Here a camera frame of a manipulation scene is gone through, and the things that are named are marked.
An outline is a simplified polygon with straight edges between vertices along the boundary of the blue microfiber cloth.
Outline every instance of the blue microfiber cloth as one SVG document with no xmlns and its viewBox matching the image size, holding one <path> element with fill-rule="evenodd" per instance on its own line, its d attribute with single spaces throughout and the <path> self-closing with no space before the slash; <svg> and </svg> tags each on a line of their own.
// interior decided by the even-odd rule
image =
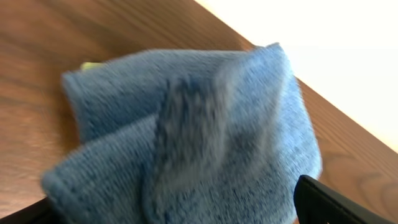
<svg viewBox="0 0 398 224">
<path fill-rule="evenodd" d="M 289 61 L 151 50 L 68 73 L 82 147 L 42 187 L 67 223 L 292 223 L 322 162 Z"/>
</svg>

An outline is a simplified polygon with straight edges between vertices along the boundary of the cloth fold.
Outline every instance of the cloth fold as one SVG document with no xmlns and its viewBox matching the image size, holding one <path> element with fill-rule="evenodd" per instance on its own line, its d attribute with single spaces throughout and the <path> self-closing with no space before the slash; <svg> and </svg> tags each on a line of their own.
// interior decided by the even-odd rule
<svg viewBox="0 0 398 224">
<path fill-rule="evenodd" d="M 151 50 L 64 76 L 82 146 L 42 187 L 68 223 L 291 223 L 322 162 L 289 61 Z"/>
</svg>

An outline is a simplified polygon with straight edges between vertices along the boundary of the yellow cloth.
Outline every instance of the yellow cloth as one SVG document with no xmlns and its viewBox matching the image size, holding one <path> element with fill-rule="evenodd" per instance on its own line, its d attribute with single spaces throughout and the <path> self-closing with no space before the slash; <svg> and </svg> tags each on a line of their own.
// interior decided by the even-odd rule
<svg viewBox="0 0 398 224">
<path fill-rule="evenodd" d="M 94 63 L 94 62 L 85 62 L 82 65 L 80 65 L 80 68 L 84 71 L 84 70 L 88 70 L 91 68 L 95 68 L 100 66 L 102 63 Z"/>
</svg>

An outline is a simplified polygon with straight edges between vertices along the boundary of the wooden surface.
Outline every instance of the wooden surface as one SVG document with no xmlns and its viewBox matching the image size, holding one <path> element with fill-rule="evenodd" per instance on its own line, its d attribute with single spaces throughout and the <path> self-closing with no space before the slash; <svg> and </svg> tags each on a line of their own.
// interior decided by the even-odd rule
<svg viewBox="0 0 398 224">
<path fill-rule="evenodd" d="M 62 72 L 143 49 L 251 47 L 189 0 L 0 1 L 0 218 L 41 199 L 40 174 L 78 144 Z M 301 85 L 321 181 L 398 222 L 398 154 Z"/>
</svg>

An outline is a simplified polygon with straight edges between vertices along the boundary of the towel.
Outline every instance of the towel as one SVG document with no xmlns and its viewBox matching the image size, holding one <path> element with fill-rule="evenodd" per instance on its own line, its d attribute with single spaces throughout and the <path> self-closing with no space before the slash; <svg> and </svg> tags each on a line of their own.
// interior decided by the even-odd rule
<svg viewBox="0 0 398 224">
<path fill-rule="evenodd" d="M 64 75 L 80 148 L 42 187 L 66 223 L 292 223 L 322 162 L 279 44 L 150 50 Z"/>
</svg>

